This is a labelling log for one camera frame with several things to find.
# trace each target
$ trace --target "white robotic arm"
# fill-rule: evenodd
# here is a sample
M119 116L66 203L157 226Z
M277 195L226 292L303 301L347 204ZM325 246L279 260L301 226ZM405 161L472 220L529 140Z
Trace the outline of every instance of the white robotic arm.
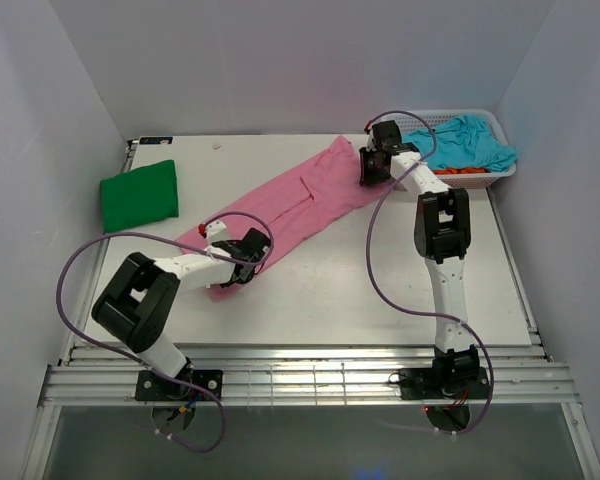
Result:
M391 176L399 178L419 161L419 152L407 151L393 156L391 158ZM447 184L436 177L424 164L418 164L402 180L401 184L416 199L425 193L449 192ZM442 262L425 257L424 263L431 277L436 312L447 313L466 322L467 307L463 284L464 257L449 257ZM437 319L435 346L441 352L449 350L461 352L469 349L471 345L473 342L470 335L467 335L466 330L458 322L446 318Z
M402 142L396 122L376 123L370 133L367 146L360 149L360 184L375 185L404 176L401 185L417 198L414 241L429 270L436 313L466 323L463 267L471 243L466 190L450 189L420 163L420 152L415 145ZM482 384L478 379L484 369L467 330L452 318L437 317L436 321L432 368L400 372L403 378L411 375L406 382L411 385L409 392L404 394L403 389L405 397L425 398L427 389L448 393Z
M258 262L271 246L271 240L255 228L242 240L232 240L221 221L207 225L201 233L207 239L206 255L156 259L139 252L129 255L91 312L96 322L146 364L174 378L184 375L185 367L193 368L163 331L176 293L247 283L254 277L255 267L217 257Z

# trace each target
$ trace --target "white plastic basket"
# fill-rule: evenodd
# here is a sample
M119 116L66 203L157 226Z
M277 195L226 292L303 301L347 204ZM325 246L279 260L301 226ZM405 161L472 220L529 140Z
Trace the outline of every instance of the white plastic basket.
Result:
M502 127L498 123L498 120L496 120L496 117L491 112L486 110L414 110L413 113L421 116L431 126L440 125L458 115L473 113L474 115L484 117L491 130L491 135L493 135L496 140L502 145L509 145L507 137L504 136L504 132L502 131ZM384 116L382 120L395 120L402 133L408 133L413 130L424 128L418 120L407 115L391 114ZM453 188L487 188L499 178L513 175L515 171L516 164L514 163L506 172L438 175L438 178Z

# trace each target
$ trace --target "pink cloth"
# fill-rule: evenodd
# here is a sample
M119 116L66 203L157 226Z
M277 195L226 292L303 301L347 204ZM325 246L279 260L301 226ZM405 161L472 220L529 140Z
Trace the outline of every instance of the pink cloth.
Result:
M334 220L376 200L385 188L361 187L359 181L358 153L346 138L339 136L327 150L269 180L223 211L249 212L269 225L275 248L262 269L265 271ZM222 221L232 238L242 238L249 228L258 227L256 222L243 217L225 217ZM178 241L206 247L197 226L180 236ZM222 300L239 288L239 285L212 287L209 293L212 299Z

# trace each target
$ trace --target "green cloth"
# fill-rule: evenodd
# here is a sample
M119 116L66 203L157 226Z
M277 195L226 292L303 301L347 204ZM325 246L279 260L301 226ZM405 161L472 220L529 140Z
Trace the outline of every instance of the green cloth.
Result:
M100 201L107 233L177 217L175 162L165 160L102 180Z

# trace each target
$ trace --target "white tabletop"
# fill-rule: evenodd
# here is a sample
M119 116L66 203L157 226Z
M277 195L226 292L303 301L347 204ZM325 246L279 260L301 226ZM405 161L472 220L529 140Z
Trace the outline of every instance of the white tabletop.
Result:
M174 137L139 146L133 168L176 162L180 217L136 231L177 238L258 185L327 148L334 135ZM347 135L357 149L366 136ZM471 190L472 242L465 263L469 323L487 345L529 345L527 324L485 190ZM179 294L166 325L177 344L431 345L435 320L394 311L367 278L364 245L373 205L349 213L303 242L234 296L214 303L205 289ZM433 310L429 275L413 243L415 202L393 192L374 232L373 264L387 294L415 310ZM175 247L116 238L96 296L124 258L179 255ZM116 342L89 320L86 333Z

